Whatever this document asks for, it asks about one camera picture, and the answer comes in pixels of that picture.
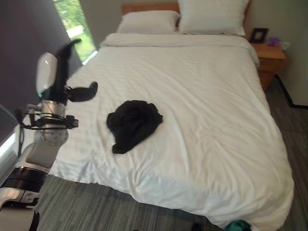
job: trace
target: outlet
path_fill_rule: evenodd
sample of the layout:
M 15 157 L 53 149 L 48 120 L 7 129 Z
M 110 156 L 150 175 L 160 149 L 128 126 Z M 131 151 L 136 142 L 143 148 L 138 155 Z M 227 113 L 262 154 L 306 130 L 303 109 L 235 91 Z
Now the outlet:
M 280 42 L 281 50 L 286 51 L 289 49 L 290 43 L 289 42 Z

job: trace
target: gray carpet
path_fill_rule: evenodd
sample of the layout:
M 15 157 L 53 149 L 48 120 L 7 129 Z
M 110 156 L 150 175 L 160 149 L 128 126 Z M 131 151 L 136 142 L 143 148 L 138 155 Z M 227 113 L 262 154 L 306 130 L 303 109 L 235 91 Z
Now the gray carpet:
M 280 231 L 307 231 L 308 111 L 290 108 L 275 80 L 266 91 L 272 115 L 288 150 L 295 179 L 290 215 Z M 40 231 L 220 231 L 205 217 L 177 209 L 140 204 L 130 195 L 98 184 L 81 184 L 49 176 L 37 210 Z

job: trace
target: white pillow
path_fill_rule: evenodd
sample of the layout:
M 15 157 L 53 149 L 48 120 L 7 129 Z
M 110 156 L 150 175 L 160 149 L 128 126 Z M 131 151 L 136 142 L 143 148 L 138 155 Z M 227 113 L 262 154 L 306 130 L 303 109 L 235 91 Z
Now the white pillow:
M 123 16 L 117 33 L 173 34 L 180 15 L 175 11 L 141 11 Z
M 245 35 L 244 12 L 249 0 L 178 0 L 181 33 Z

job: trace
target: nightstand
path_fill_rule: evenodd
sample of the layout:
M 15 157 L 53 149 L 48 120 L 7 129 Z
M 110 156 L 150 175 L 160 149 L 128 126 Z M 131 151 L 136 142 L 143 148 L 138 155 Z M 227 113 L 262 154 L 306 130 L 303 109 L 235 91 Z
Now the nightstand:
M 285 63 L 286 57 L 280 47 L 269 47 L 265 43 L 251 44 L 259 57 L 258 74 L 263 90 L 273 81 L 275 74 Z

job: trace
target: white bedding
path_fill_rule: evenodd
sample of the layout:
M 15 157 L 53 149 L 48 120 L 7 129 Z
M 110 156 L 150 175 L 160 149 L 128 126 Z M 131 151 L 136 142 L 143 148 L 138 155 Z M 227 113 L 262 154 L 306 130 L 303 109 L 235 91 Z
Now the white bedding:
M 51 174 L 99 183 L 137 201 L 206 216 L 225 227 L 243 219 L 278 229 L 293 198 L 281 133 L 270 115 L 243 38 L 219 35 L 111 34 L 69 80 L 99 83 Z M 127 100 L 154 103 L 164 122 L 126 154 L 112 154 L 107 115 Z

